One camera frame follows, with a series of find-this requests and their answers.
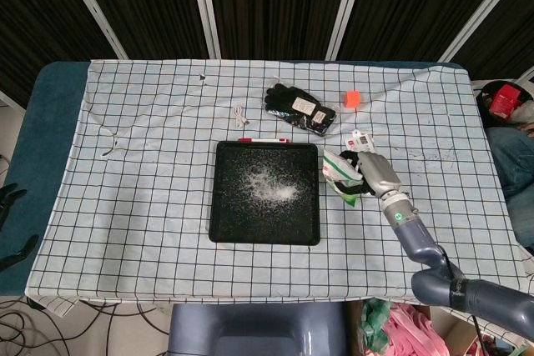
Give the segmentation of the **green cloth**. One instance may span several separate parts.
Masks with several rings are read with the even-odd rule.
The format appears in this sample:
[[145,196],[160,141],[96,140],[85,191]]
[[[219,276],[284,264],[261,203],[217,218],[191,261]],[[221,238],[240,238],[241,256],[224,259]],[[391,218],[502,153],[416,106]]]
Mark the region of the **green cloth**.
[[360,314],[359,339],[365,351],[382,354],[389,346],[384,327],[390,318],[391,302],[368,298],[363,302]]

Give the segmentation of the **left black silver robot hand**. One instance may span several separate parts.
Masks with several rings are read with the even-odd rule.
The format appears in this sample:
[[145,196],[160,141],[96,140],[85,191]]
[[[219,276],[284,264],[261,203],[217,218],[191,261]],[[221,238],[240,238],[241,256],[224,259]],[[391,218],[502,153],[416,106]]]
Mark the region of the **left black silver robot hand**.
[[[26,189],[17,190],[16,183],[11,183],[0,188],[0,232],[8,218],[10,208],[15,201],[23,197],[26,192]],[[38,239],[39,236],[33,234],[28,238],[27,242],[19,251],[4,258],[0,258],[0,273],[25,260],[35,249]]]

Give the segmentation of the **dark ribbed partition panel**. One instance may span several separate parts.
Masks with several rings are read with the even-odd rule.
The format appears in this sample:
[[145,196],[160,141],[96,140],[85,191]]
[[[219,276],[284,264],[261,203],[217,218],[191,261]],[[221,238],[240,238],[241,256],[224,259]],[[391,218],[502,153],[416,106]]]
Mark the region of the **dark ribbed partition panel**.
[[212,0],[226,59],[323,60],[340,0]]
[[340,60],[435,62],[483,0],[355,0]]
[[206,59],[197,0],[96,0],[132,59]]
[[452,62],[473,80],[519,78],[534,66],[534,0],[500,0]]
[[23,108],[46,65],[115,57],[83,0],[0,0],[0,91]]

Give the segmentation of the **clear flat package red label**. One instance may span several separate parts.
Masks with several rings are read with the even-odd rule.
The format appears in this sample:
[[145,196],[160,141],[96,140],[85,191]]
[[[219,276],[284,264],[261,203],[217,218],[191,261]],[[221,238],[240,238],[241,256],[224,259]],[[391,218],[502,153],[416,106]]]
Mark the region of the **clear flat package red label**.
[[372,136],[357,129],[345,140],[345,147],[351,152],[375,153],[375,144]]

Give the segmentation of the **pink cloth pile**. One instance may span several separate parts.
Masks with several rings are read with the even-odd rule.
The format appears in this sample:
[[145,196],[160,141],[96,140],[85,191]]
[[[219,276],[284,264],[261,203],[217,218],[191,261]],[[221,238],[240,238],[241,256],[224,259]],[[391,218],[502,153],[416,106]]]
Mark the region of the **pink cloth pile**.
[[395,303],[384,326],[389,345],[384,356],[450,356],[431,321],[408,303]]

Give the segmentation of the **cardboard box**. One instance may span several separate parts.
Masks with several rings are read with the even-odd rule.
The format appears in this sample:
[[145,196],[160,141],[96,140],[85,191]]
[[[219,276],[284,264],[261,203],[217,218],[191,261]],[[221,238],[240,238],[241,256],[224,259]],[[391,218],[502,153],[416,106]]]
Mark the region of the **cardboard box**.
[[457,316],[434,306],[416,305],[443,339],[450,356],[484,356],[475,326]]

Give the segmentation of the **blue-grey robot torso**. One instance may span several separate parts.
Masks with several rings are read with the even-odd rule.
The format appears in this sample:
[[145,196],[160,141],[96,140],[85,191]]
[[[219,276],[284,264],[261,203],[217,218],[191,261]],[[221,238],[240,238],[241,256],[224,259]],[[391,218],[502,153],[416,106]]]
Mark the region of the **blue-grey robot torso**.
[[346,356],[342,303],[176,304],[166,356]]

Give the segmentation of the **white black checkered tablecloth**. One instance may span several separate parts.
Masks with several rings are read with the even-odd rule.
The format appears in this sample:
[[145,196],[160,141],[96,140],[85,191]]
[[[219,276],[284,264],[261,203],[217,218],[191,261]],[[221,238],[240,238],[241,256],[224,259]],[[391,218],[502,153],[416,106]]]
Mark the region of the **white black checkered tablecloth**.
[[[110,61],[88,67],[73,143],[26,293],[63,315],[105,299],[411,301],[408,259],[379,203],[319,185],[315,246],[213,243],[219,142],[287,138],[340,151],[370,134],[424,224],[468,278],[534,294],[465,70],[273,61]],[[264,110],[276,83],[336,111],[320,137]],[[357,109],[344,107],[357,90]]]

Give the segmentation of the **red carton box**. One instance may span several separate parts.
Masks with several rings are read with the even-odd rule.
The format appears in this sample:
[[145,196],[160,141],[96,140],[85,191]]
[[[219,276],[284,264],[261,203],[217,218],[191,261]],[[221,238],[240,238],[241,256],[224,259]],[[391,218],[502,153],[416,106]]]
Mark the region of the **red carton box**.
[[521,91],[510,84],[504,84],[499,88],[489,107],[489,112],[493,116],[499,118],[508,119],[518,102],[519,97],[521,96]]

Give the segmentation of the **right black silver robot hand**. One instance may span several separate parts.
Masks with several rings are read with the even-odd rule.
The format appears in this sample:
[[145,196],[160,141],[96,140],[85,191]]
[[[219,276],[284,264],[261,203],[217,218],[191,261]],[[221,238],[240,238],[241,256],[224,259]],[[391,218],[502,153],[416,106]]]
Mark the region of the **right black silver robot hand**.
[[346,150],[340,154],[350,163],[350,166],[358,168],[362,179],[354,185],[347,186],[342,182],[335,182],[335,189],[346,195],[360,195],[369,193],[377,198],[382,198],[391,191],[399,191],[402,183],[389,161],[373,152],[354,152]]

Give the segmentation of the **white partition post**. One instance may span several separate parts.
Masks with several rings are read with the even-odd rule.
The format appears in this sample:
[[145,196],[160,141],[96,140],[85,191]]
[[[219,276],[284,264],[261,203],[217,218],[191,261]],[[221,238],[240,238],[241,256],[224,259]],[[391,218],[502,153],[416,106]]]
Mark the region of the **white partition post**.
[[222,53],[220,50],[213,0],[197,0],[197,4],[209,57],[212,59],[221,59]]
[[339,55],[340,46],[343,42],[354,4],[355,0],[340,0],[335,23],[330,35],[329,45],[325,54],[326,61],[335,61]]
[[462,29],[439,57],[438,62],[450,62],[500,1],[501,0],[482,0],[475,12],[468,18]]
[[102,8],[98,4],[97,0],[83,0],[83,3],[85,4],[86,8],[92,15],[93,19],[97,23],[98,27],[100,28],[101,32],[107,39],[109,45],[113,49],[116,57],[118,59],[129,59],[128,54],[126,53],[125,49],[123,48],[122,43],[119,41],[116,33],[111,27],[111,24],[109,23],[108,19],[106,18]]

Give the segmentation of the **black square tray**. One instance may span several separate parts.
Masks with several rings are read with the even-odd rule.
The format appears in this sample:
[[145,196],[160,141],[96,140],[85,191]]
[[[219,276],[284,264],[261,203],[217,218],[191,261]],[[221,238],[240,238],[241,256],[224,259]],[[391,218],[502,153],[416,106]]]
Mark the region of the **black square tray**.
[[[252,198],[242,179],[250,168],[259,166],[287,174],[299,184],[299,196],[287,203]],[[318,244],[318,148],[312,143],[218,143],[209,239],[214,243]]]

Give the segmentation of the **green white packet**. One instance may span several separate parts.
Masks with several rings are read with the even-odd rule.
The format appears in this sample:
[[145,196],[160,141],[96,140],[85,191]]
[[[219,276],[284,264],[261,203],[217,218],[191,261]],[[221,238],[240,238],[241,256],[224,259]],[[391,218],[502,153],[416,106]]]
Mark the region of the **green white packet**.
[[358,192],[364,183],[363,176],[358,167],[354,167],[350,160],[331,152],[323,151],[322,173],[330,188],[339,195],[348,205],[354,207]]

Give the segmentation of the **blue jeans leg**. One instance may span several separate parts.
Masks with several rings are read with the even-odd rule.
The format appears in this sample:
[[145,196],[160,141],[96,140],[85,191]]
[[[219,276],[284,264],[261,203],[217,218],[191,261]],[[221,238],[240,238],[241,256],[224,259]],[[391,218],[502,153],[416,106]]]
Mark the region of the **blue jeans leg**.
[[486,130],[517,242],[534,254],[534,131]]

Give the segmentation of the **black gloves pair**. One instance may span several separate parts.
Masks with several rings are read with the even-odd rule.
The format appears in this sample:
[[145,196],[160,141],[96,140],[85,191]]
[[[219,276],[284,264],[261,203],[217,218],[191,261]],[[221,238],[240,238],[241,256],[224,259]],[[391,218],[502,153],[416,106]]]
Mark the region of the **black gloves pair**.
[[276,83],[266,90],[264,110],[286,123],[324,137],[336,118],[336,111],[306,91]]

